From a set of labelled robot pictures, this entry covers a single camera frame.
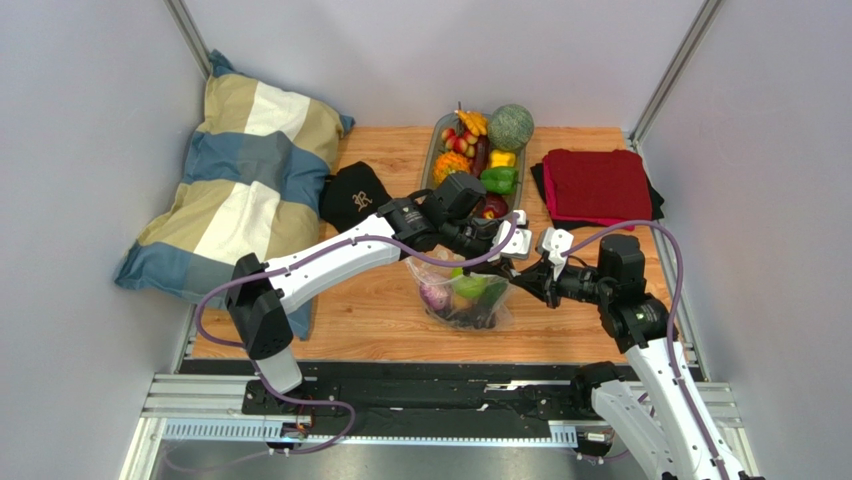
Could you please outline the green apple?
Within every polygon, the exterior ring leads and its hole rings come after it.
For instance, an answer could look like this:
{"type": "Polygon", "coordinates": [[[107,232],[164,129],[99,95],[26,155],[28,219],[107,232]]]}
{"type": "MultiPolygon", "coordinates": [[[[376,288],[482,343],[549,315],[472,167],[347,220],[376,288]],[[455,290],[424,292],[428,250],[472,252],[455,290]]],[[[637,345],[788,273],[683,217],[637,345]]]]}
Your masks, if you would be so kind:
{"type": "Polygon", "coordinates": [[[482,275],[465,275],[462,268],[456,267],[451,271],[451,287],[454,293],[462,298],[475,300],[486,290],[489,279],[482,275]]]}

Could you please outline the dark grape bunch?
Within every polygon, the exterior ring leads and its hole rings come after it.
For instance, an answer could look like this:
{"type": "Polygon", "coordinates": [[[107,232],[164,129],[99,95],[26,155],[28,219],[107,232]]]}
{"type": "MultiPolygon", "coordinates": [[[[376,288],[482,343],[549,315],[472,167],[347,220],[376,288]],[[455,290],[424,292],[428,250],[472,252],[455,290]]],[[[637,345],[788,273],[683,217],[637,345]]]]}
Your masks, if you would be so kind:
{"type": "Polygon", "coordinates": [[[491,330],[497,326],[495,313],[476,309],[453,311],[443,320],[452,328],[461,330],[491,330]]]}

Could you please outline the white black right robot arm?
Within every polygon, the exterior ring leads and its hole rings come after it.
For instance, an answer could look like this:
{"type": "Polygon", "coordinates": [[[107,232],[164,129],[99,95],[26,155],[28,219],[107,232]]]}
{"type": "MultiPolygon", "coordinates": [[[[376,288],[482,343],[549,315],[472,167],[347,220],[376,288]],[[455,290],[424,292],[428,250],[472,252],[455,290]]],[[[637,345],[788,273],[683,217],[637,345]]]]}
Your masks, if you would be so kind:
{"type": "Polygon", "coordinates": [[[647,290],[639,240],[609,234],[594,266],[571,266],[570,233],[549,228],[541,258],[514,285],[556,308],[564,299],[596,306],[602,327],[648,394],[643,407],[610,362],[586,365],[571,386],[575,409],[607,421],[649,479],[748,479],[689,375],[669,309],[647,290]]]}

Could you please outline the green cucumber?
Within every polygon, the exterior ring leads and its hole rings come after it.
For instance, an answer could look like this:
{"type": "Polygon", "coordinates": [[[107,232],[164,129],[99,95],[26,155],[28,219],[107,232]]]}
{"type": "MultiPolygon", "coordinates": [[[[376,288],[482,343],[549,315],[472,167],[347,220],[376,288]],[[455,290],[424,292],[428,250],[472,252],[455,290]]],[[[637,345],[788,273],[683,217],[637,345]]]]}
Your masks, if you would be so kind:
{"type": "Polygon", "coordinates": [[[510,284],[505,279],[490,282],[479,296],[476,306],[484,311],[492,311],[504,300],[510,284]]]}

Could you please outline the clear polka dot zip bag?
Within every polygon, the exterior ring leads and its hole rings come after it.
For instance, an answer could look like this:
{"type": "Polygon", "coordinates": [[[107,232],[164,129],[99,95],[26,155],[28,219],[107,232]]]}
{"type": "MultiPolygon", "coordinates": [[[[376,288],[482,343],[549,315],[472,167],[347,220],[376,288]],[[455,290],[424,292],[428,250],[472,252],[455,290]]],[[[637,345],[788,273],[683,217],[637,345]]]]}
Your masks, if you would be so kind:
{"type": "MultiPolygon", "coordinates": [[[[475,299],[475,300],[465,299],[465,298],[462,298],[462,297],[456,295],[453,290],[452,290],[453,291],[452,306],[450,308],[448,308],[444,311],[438,311],[438,312],[432,311],[432,310],[429,310],[429,309],[426,308],[426,306],[424,305],[424,302],[421,300],[419,292],[418,292],[419,285],[421,283],[445,284],[445,285],[448,285],[448,286],[451,287],[451,271],[454,268],[459,267],[458,264],[463,260],[463,257],[460,256],[460,255],[453,254],[453,253],[451,253],[447,250],[440,250],[440,251],[438,251],[437,254],[435,254],[434,259],[440,260],[440,261],[443,261],[443,262],[450,262],[450,263],[453,264],[453,266],[452,267],[440,266],[436,263],[426,262],[422,259],[418,259],[418,258],[415,258],[415,257],[407,258],[405,260],[405,265],[406,265],[409,273],[411,274],[412,279],[413,279],[413,281],[416,285],[416,293],[417,293],[417,296],[418,296],[418,298],[421,302],[421,305],[423,307],[424,312],[430,318],[438,321],[441,324],[444,324],[444,325],[452,328],[449,324],[447,324],[443,320],[443,318],[446,317],[447,315],[449,315],[450,313],[452,313],[453,311],[468,310],[468,309],[482,310],[482,309],[480,309],[476,306],[478,298],[475,299]]],[[[495,276],[495,275],[485,275],[485,274],[478,274],[478,273],[466,274],[465,272],[464,272],[464,274],[465,275],[475,274],[475,275],[486,276],[489,279],[489,283],[494,281],[494,280],[497,280],[497,279],[505,279],[505,278],[495,276]]],[[[512,286],[510,285],[509,289],[506,292],[504,300],[501,302],[500,306],[495,308],[494,310],[490,311],[492,313],[495,313],[496,317],[497,317],[497,326],[494,329],[491,329],[491,330],[500,330],[500,329],[506,327],[507,325],[509,325],[510,323],[513,322],[512,314],[511,314],[511,312],[510,312],[510,310],[507,306],[507,300],[510,298],[511,294],[512,294],[512,286]]],[[[471,331],[491,331],[491,330],[471,330],[471,331]]]]}

